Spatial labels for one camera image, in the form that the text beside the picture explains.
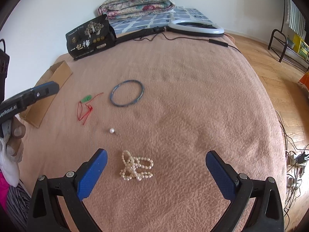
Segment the left gloved hand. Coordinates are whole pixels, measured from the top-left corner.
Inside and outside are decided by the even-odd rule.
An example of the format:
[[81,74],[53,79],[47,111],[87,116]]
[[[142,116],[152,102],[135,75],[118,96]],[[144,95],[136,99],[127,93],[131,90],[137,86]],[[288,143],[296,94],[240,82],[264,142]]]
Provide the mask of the left gloved hand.
[[2,123],[1,131],[1,172],[6,182],[13,187],[19,184],[19,163],[22,161],[24,144],[22,138],[25,136],[26,127],[13,117]]

